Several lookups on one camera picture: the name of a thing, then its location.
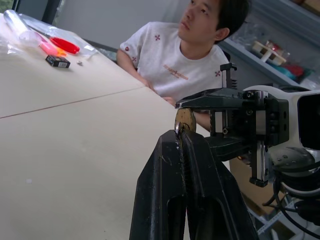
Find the small screw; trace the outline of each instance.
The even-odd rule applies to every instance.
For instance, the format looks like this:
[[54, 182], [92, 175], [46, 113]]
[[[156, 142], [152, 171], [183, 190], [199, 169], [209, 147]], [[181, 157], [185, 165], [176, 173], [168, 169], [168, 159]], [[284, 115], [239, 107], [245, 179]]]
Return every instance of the small screw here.
[[253, 113], [254, 113], [254, 111], [252, 111], [252, 110], [247, 110], [247, 111], [246, 111], [246, 114], [247, 114], [248, 116], [251, 116]]
[[224, 135], [227, 135], [228, 134], [228, 129], [226, 129], [226, 128], [224, 128], [223, 130], [222, 130], [222, 133], [224, 134]]
[[252, 91], [249, 91], [249, 92], [246, 94], [246, 96], [247, 96], [248, 98], [252, 98], [252, 97], [254, 96], [254, 93], [253, 93]]

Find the man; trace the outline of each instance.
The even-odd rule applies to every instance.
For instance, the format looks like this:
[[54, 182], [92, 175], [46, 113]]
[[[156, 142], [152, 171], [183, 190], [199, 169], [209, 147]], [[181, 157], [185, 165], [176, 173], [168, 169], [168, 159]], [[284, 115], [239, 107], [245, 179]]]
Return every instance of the man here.
[[[175, 105], [203, 90], [221, 88], [220, 65], [228, 63], [217, 43], [245, 21], [251, 0], [191, 0], [179, 24], [149, 22], [117, 52], [117, 63]], [[208, 114], [195, 114], [210, 128]]]

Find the white table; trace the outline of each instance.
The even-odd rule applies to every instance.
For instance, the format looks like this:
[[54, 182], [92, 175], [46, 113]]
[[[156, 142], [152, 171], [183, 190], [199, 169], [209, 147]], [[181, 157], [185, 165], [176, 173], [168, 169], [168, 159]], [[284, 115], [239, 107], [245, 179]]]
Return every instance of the white table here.
[[0, 65], [1, 239], [129, 238], [137, 179], [177, 111], [104, 56], [90, 61]]
[[[2, 14], [0, 36], [16, 42]], [[41, 49], [0, 55], [0, 118], [144, 87], [100, 53], [68, 54], [69, 69], [50, 66], [46, 56]]]

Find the table seam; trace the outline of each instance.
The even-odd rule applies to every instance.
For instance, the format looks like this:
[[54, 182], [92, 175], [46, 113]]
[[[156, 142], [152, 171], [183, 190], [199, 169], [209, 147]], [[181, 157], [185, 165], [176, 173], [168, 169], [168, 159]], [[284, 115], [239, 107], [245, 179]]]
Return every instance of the table seam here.
[[77, 103], [81, 103], [81, 102], [85, 102], [85, 101], [89, 101], [89, 100], [93, 100], [93, 99], [99, 99], [99, 98], [103, 98], [103, 97], [107, 97], [107, 96], [112, 96], [112, 95], [116, 95], [116, 94], [122, 94], [122, 93], [130, 92], [130, 91], [135, 91], [135, 90], [143, 89], [143, 88], [145, 88], [145, 86], [141, 86], [141, 87], [137, 87], [137, 88], [133, 88], [133, 89], [128, 89], [128, 90], [123, 90], [123, 91], [118, 91], [118, 92], [113, 92], [113, 93], [109, 93], [109, 94], [105, 94], [105, 95], [90, 97], [90, 98], [86, 98], [86, 99], [82, 99], [82, 100], [78, 100], [78, 101], [72, 101], [72, 102], [62, 103], [62, 104], [58, 104], [58, 105], [54, 105], [54, 106], [43, 107], [43, 108], [39, 108], [39, 109], [35, 109], [35, 110], [30, 110], [30, 111], [15, 113], [15, 114], [7, 115], [7, 116], [1, 116], [0, 119], [6, 119], [6, 118], [10, 118], [10, 117], [19, 116], [19, 115], [30, 114], [30, 113], [34, 113], [34, 112], [39, 112], [39, 111], [43, 111], [43, 110], [53, 109], [53, 108], [57, 108], [57, 107], [61, 107], [61, 106], [66, 106], [66, 105], [71, 105], [71, 104], [77, 104]]

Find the wooden item on shelf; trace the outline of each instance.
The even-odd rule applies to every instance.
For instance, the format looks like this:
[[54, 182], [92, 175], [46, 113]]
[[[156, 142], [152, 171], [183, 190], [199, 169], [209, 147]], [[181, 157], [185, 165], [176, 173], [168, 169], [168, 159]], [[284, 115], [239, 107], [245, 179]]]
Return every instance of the wooden item on shelf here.
[[279, 47], [276, 48], [275, 44], [270, 41], [267, 43], [267, 46], [255, 41], [252, 47], [252, 52], [257, 55], [261, 61], [275, 66], [280, 66], [287, 62], [287, 60], [281, 56], [281, 54], [283, 54], [283, 50], [281, 51]]

